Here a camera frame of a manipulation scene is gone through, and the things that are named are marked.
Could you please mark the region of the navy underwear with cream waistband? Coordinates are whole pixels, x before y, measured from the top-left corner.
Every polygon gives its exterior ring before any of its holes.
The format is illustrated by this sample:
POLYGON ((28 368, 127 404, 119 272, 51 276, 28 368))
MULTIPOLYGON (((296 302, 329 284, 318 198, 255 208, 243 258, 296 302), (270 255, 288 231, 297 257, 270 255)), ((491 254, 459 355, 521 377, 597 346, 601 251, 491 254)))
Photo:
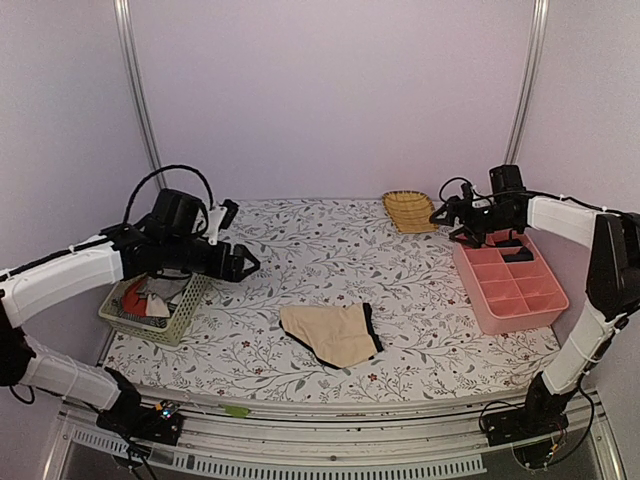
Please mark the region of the navy underwear with cream waistband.
POLYGON ((523 263, 534 260, 533 252, 526 246, 522 246, 517 251, 511 253, 502 252, 501 256, 505 263, 523 263))

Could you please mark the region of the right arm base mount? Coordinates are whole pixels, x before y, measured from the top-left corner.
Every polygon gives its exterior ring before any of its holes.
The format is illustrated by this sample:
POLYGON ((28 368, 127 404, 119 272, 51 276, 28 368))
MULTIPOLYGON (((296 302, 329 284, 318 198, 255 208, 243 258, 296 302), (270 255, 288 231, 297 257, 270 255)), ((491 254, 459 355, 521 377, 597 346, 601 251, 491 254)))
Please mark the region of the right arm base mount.
POLYGON ((520 442, 552 433, 563 433, 569 426, 568 418, 564 413, 546 418, 533 418, 527 414, 524 407, 517 407, 504 401, 488 403, 480 413, 478 424, 490 446, 520 442))

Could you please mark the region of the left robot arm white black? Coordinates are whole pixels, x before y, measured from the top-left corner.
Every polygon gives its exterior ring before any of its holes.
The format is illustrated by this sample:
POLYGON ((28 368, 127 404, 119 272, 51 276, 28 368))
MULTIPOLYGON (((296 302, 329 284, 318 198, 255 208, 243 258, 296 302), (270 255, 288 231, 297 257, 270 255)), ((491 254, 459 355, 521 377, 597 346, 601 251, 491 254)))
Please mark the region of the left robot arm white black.
POLYGON ((187 233, 156 237, 111 227, 86 242, 1 274, 1 384, 45 390, 109 412, 128 434, 148 426, 136 388, 121 374, 52 350, 24 332, 39 313, 87 291, 162 270, 238 283, 260 268, 243 245, 187 233))

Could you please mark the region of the beige garment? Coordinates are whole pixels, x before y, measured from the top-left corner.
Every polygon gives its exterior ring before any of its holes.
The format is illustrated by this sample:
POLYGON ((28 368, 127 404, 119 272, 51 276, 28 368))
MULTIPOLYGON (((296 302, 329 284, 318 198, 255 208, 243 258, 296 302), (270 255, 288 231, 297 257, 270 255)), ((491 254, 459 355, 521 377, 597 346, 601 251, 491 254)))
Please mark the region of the beige garment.
POLYGON ((322 365, 344 369, 384 351, 373 327, 372 313, 366 302, 349 306, 286 306, 279 311, 279 325, 322 365))

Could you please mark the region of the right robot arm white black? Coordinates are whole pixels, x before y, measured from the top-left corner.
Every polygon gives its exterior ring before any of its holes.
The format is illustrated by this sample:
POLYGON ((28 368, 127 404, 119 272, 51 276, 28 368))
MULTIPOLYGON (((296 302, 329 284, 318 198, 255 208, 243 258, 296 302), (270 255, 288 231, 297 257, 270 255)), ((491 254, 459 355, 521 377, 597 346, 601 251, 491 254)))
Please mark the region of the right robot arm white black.
POLYGON ((639 309, 639 217, 523 189, 487 197, 469 187, 463 192, 445 200, 430 220, 453 229, 454 263, 486 334, 548 326, 568 305, 539 250, 532 250, 532 259, 517 261, 514 248, 499 246, 508 233, 528 248, 534 245, 524 231, 531 228, 589 251, 579 319, 556 357, 531 381, 517 415, 521 432, 537 436, 564 410, 582 377, 639 309))

